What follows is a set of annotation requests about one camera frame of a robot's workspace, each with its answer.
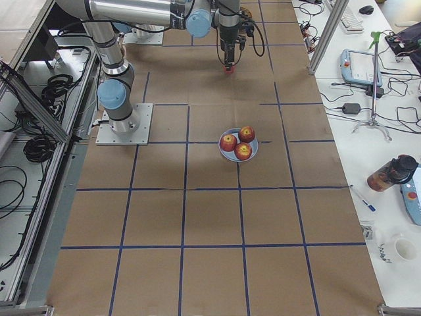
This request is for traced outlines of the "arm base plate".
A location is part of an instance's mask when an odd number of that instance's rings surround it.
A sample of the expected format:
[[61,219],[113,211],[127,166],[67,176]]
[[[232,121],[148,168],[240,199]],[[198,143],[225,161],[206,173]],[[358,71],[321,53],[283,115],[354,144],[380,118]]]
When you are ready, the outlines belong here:
[[112,120],[104,110],[95,143],[97,145],[147,145],[153,116],[152,103],[136,103],[126,120]]
[[136,45],[162,45],[163,33],[148,33],[141,30],[132,30],[124,35],[123,44]]

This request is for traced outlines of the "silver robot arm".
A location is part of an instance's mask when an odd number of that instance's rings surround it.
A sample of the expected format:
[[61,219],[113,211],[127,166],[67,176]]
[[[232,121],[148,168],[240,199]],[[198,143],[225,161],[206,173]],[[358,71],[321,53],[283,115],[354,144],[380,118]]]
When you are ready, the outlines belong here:
[[242,53],[245,47],[245,36],[239,33],[242,25],[241,7],[238,0],[215,1],[216,28],[219,35],[219,44],[224,52],[222,64],[226,72],[232,72],[235,68],[235,47],[239,45]]
[[97,96],[117,134],[135,131],[140,117],[130,103],[134,70],[125,59],[113,23],[187,30],[196,38],[206,36],[211,28],[208,1],[59,1],[58,5],[80,19],[102,58],[106,78]]

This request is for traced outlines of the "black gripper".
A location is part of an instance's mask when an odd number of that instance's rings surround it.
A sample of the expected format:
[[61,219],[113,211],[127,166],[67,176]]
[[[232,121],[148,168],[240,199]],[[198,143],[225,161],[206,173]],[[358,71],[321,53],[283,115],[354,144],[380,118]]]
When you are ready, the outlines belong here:
[[245,36],[239,33],[239,28],[219,28],[220,44],[224,52],[224,64],[233,65],[235,61],[235,46],[239,45],[239,50],[245,48]]

